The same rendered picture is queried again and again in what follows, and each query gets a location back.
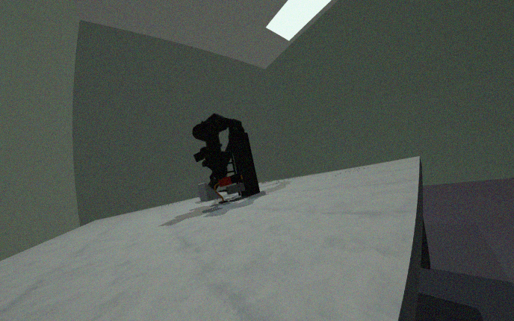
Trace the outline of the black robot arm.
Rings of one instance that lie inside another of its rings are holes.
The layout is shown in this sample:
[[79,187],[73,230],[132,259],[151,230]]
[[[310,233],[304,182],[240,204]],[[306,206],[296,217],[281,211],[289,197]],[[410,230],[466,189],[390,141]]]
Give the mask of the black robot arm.
[[[212,114],[206,121],[201,121],[200,124],[196,125],[193,130],[193,136],[201,141],[204,141],[205,144],[212,141],[220,141],[219,132],[225,131],[229,128],[229,142],[227,144],[226,150],[229,151],[229,147],[232,147],[231,144],[236,140],[241,140],[240,135],[244,133],[244,128],[241,125],[241,122],[236,119],[229,119],[221,115]],[[193,155],[196,162],[201,161],[202,159],[207,159],[206,157],[214,157],[214,152],[209,146],[208,148],[202,147],[200,152],[197,152]],[[212,173],[209,177],[210,181],[208,186],[214,189],[214,185],[219,183],[214,177]]]

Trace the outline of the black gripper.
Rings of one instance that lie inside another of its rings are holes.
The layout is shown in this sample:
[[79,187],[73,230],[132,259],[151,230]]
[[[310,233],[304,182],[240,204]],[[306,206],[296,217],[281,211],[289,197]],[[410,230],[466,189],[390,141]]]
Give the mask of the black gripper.
[[209,146],[211,146],[214,152],[214,157],[206,157],[207,159],[205,159],[202,162],[202,167],[206,166],[209,169],[211,169],[217,181],[218,179],[223,180],[222,177],[227,163],[227,160],[225,160],[225,158],[232,158],[232,153],[230,151],[222,152],[220,150],[222,146],[222,143],[220,143],[220,141],[212,141],[206,143],[206,148],[208,148]]

